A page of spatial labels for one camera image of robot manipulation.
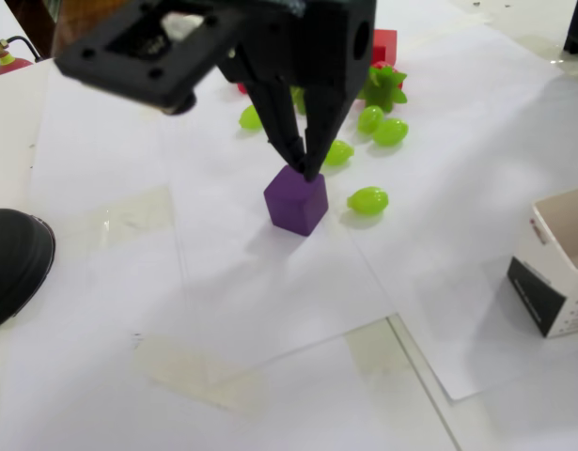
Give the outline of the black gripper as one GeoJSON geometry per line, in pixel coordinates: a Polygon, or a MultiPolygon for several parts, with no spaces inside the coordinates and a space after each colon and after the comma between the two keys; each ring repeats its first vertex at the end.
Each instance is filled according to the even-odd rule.
{"type": "Polygon", "coordinates": [[[220,62],[242,83],[269,143],[314,180],[371,61],[374,1],[253,1],[234,55],[220,62]],[[305,89],[305,145],[289,86],[305,89]]]}

